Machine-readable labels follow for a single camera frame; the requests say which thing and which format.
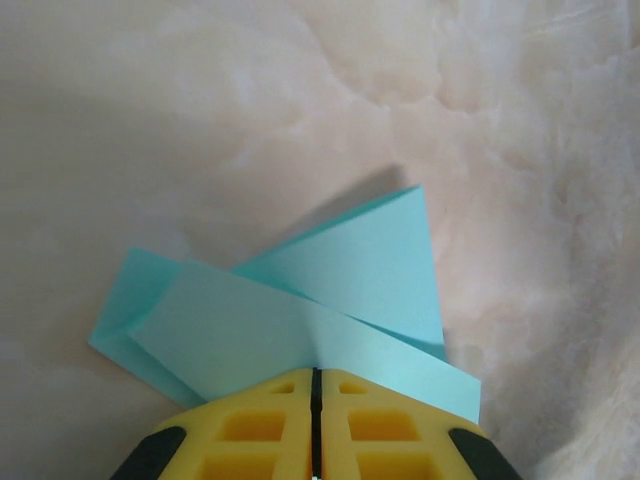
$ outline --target white marble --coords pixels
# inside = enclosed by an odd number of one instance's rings
[[[0,2],[0,477],[177,411],[85,343],[129,245],[226,267],[420,182],[482,425],[639,478],[639,44],[638,0]]]

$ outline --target rectangular hole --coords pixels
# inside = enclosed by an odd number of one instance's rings
[[[278,385],[269,391],[269,393],[293,393],[294,385],[293,383],[285,383],[283,385]]]
[[[286,414],[282,411],[248,410],[227,417],[217,440],[228,442],[279,442]]]
[[[411,417],[401,411],[355,410],[349,414],[351,439],[360,441],[414,441],[418,432]]]
[[[276,456],[218,455],[207,458],[198,480],[272,480]]]
[[[347,395],[362,395],[367,393],[367,390],[364,387],[350,382],[342,382],[339,388],[340,393],[345,393]]]
[[[442,480],[431,455],[362,453],[358,455],[361,480]]]

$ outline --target light blue paper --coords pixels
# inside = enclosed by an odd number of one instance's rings
[[[204,402],[128,335],[158,303],[180,264],[142,249],[131,249],[116,279],[89,344],[141,380],[185,407]]]
[[[446,360],[421,187],[349,211],[233,272],[310,298]]]
[[[195,262],[131,335],[206,400],[318,366],[478,421],[470,375],[316,302]]]

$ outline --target marble surface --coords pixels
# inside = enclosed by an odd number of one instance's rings
[[[85,342],[130,245],[228,267],[413,183],[482,426],[640,478],[639,44],[638,0],[0,2],[0,478],[178,411]]]

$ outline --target paper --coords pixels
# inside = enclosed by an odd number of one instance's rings
[[[206,400],[318,366],[478,421],[477,379],[316,302],[195,262],[131,335]]]
[[[204,400],[135,343],[128,329],[158,303],[180,271],[180,264],[131,249],[98,319],[89,344],[141,380],[185,407]]]
[[[381,197],[233,270],[446,360],[421,187]]]

